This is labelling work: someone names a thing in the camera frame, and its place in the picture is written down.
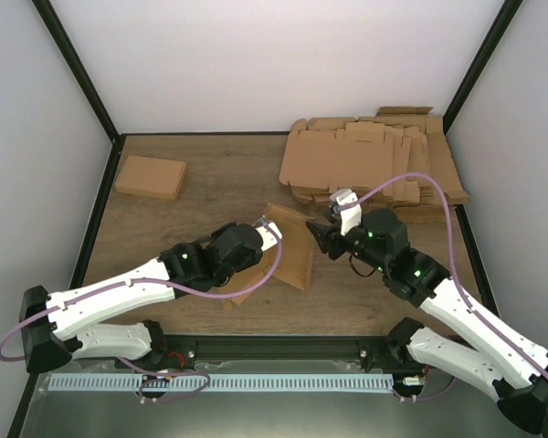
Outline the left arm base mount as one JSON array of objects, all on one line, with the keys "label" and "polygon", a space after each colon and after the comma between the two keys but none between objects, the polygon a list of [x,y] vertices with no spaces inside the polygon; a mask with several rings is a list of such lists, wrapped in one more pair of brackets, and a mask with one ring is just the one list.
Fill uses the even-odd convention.
[{"label": "left arm base mount", "polygon": [[110,327],[117,329],[127,338],[143,340],[145,347],[149,349],[138,359],[126,359],[136,367],[144,370],[161,371],[168,368],[178,370],[192,370],[195,365],[194,343],[183,343],[180,338],[173,339],[163,332],[159,322],[146,319],[131,325],[115,325]]}]

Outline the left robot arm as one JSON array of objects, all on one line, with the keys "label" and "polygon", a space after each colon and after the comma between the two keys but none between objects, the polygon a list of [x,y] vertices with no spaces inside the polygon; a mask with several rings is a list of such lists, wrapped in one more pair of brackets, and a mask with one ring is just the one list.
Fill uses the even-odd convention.
[{"label": "left robot arm", "polygon": [[55,370],[76,359],[113,356],[138,360],[150,369],[161,367],[169,348],[159,324],[146,321],[120,327],[107,324],[107,319],[223,287],[235,274],[255,266],[280,240],[274,223],[233,222],[87,287],[52,293],[42,286],[29,288],[19,313],[21,320],[30,322],[21,330],[27,372]]}]

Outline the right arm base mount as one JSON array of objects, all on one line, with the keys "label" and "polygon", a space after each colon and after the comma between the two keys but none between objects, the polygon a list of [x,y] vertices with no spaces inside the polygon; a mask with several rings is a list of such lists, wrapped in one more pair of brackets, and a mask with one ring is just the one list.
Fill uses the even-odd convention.
[{"label": "right arm base mount", "polygon": [[386,373],[416,372],[424,369],[425,364],[413,360],[411,357],[398,359],[390,347],[388,336],[366,336],[359,338],[357,349],[361,369],[382,370]]}]

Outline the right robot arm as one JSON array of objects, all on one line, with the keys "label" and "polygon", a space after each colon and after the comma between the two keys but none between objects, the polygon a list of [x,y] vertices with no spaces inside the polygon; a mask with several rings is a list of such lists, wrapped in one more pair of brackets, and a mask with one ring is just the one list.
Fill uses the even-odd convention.
[{"label": "right robot arm", "polygon": [[548,349],[508,326],[437,260],[413,248],[407,228],[390,210],[372,210],[343,222],[308,221],[331,260],[347,254],[382,275],[395,296],[455,330],[459,344],[411,318],[390,332],[388,359],[400,368],[418,362],[465,381],[495,401],[519,429],[539,434],[548,424]]}]

